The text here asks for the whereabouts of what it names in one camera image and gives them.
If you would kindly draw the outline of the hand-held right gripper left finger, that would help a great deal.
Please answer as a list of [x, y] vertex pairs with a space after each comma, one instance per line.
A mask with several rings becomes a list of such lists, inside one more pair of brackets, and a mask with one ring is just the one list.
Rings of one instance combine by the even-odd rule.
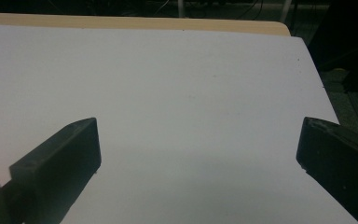
[[15, 224], [60, 224], [102, 162], [97, 119], [70, 123], [9, 166]]

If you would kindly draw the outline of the white table cover sheet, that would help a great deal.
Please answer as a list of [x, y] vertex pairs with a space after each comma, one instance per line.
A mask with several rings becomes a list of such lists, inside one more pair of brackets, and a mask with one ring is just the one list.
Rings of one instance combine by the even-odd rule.
[[0, 25], [0, 182], [91, 117], [62, 224], [357, 224], [296, 161], [304, 118], [336, 120], [300, 38]]

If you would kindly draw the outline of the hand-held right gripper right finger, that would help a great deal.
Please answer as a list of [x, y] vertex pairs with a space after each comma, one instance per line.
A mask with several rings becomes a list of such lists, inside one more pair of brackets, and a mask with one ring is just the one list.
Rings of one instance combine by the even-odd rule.
[[296, 160], [358, 221], [358, 133], [304, 118]]

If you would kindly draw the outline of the light wooden table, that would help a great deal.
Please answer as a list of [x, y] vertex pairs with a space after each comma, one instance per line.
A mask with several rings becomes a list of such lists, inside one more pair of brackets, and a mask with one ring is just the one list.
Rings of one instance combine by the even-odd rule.
[[291, 35], [287, 26], [277, 21], [234, 21], [0, 13], [0, 25], [95, 29], [197, 30], [261, 35]]

